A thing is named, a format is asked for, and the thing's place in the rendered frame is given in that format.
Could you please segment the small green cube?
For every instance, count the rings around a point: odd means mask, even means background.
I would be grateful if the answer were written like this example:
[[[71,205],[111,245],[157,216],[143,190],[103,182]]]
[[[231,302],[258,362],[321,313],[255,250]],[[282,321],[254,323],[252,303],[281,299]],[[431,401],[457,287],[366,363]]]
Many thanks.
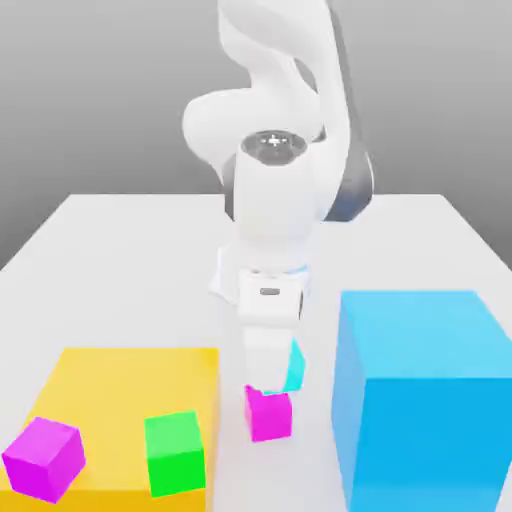
[[[146,418],[144,439],[153,498],[206,487],[205,447],[194,410]]]

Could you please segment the small purple cube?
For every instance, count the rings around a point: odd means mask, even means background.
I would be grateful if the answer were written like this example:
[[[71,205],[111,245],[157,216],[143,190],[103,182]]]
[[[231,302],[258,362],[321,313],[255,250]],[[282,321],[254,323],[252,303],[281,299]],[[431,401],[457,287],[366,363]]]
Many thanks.
[[[57,504],[85,467],[78,427],[35,417],[1,454],[13,491]]]

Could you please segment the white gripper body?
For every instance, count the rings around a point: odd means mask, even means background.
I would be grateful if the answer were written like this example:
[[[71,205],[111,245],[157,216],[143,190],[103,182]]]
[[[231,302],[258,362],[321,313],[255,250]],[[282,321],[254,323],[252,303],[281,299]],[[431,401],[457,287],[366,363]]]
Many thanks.
[[[242,330],[247,383],[261,392],[280,393],[287,380],[291,328],[250,326]]]

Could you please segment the large yellow box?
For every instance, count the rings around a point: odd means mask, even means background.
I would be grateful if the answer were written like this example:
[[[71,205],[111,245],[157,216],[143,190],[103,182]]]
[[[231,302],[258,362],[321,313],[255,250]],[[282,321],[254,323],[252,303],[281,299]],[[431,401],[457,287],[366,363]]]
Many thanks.
[[[144,420],[194,410],[206,487],[153,498]],[[86,464],[57,504],[13,491],[1,454],[35,418],[78,427]],[[75,348],[50,372],[0,369],[0,512],[213,512],[219,421],[215,348]]]

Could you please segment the large blue box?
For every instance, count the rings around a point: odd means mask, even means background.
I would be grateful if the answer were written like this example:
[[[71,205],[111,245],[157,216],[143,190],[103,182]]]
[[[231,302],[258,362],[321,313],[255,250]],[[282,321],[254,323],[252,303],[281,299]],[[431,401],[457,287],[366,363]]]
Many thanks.
[[[512,340],[469,290],[344,291],[332,427],[348,512],[495,512]]]

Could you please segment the small magenta cube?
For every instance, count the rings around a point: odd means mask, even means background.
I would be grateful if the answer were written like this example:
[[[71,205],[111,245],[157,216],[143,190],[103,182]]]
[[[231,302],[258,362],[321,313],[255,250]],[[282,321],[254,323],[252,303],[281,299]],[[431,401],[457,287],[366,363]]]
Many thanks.
[[[244,387],[245,418],[252,442],[290,437],[292,403],[287,393],[264,395],[249,385]]]

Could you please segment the small cyan cube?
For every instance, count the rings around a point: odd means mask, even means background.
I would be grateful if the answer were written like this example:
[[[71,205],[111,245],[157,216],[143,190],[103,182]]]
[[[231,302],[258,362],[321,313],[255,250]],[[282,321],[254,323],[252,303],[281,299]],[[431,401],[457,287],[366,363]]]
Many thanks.
[[[304,375],[306,369],[306,360],[302,350],[296,341],[292,340],[291,352],[289,357],[287,377],[284,387],[277,391],[264,391],[264,396],[291,393],[299,391],[303,386]]]

